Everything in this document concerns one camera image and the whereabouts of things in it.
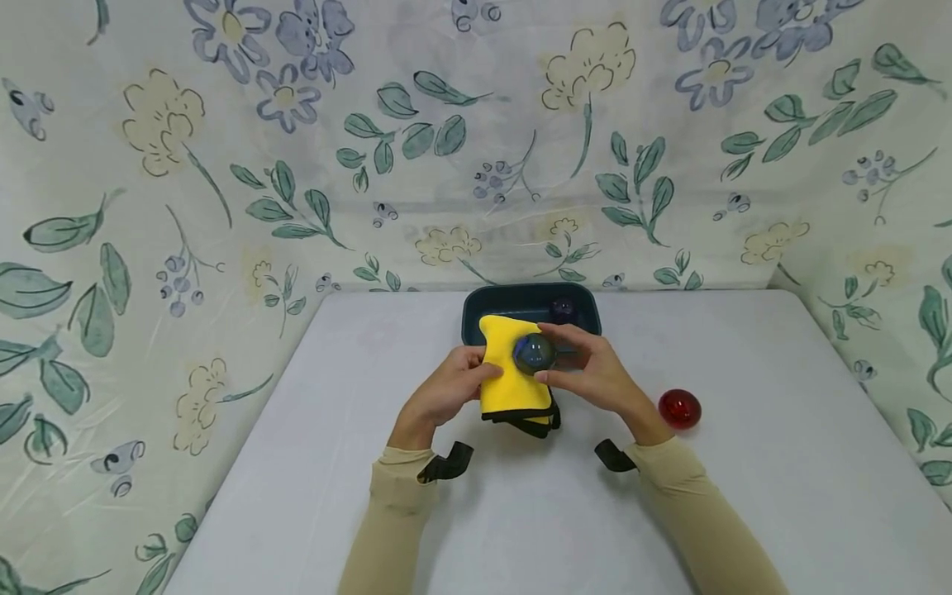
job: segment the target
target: table surface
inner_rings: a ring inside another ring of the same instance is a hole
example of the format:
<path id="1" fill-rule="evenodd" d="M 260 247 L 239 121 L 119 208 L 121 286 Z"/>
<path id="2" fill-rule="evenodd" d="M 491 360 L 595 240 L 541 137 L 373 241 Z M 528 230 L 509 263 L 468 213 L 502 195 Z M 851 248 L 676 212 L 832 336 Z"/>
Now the table surface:
<path id="1" fill-rule="evenodd" d="M 335 592 L 370 464 L 407 396 L 459 344 L 465 293 L 336 294 L 321 305 L 172 576 L 168 595 Z M 649 395 L 704 407 L 684 438 L 791 593 L 944 593 L 952 515 L 803 305 L 782 291 L 597 293 L 605 336 Z M 416 593 L 691 593 L 639 500 L 612 415 L 555 391 L 547 440 L 480 421 L 437 432 L 476 449 L 441 482 Z"/>

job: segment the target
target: floral wallpaper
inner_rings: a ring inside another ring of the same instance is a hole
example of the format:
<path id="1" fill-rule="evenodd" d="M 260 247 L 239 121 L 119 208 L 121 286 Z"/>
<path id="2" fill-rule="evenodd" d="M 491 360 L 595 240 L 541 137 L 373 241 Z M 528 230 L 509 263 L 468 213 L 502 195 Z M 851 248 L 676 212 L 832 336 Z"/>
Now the floral wallpaper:
<path id="1" fill-rule="evenodd" d="M 949 27 L 886 0 L 10 7 L 0 592 L 160 593 L 335 291 L 786 288 L 952 505 Z"/>

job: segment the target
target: red glass ball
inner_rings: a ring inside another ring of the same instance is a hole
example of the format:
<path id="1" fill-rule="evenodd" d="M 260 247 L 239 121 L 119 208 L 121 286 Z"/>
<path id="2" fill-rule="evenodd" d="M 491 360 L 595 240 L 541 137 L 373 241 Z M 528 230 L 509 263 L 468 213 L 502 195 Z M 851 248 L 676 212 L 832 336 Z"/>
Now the red glass ball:
<path id="1" fill-rule="evenodd" d="M 701 421 L 701 403 L 682 388 L 672 388 L 661 396 L 658 411 L 674 429 L 691 429 Z"/>

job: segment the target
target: person's left hand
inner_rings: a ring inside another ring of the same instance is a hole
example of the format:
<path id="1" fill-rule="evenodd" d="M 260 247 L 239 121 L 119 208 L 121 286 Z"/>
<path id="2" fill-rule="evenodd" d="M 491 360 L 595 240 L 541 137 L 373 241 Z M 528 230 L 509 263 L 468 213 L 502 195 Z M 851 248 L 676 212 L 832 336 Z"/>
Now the person's left hand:
<path id="1" fill-rule="evenodd" d="M 424 380 L 400 411 L 387 446 L 403 450 L 430 448 L 433 433 L 456 417 L 463 405 L 479 399 L 480 384 L 503 369 L 484 364 L 485 347 L 455 347 Z"/>

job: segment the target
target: yellow towel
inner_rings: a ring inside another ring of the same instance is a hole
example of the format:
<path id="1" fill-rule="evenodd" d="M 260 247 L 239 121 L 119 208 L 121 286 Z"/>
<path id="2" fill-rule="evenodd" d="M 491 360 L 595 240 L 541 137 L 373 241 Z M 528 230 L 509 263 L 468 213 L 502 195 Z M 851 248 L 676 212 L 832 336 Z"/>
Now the yellow towel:
<path id="1" fill-rule="evenodd" d="M 560 424 L 559 409 L 546 385 L 516 368 L 512 352 L 516 342 L 539 326 L 524 320 L 487 315 L 479 328 L 486 337 L 485 362 L 503 369 L 503 375 L 483 382 L 480 405 L 483 419 L 508 422 L 520 430 L 545 438 Z"/>

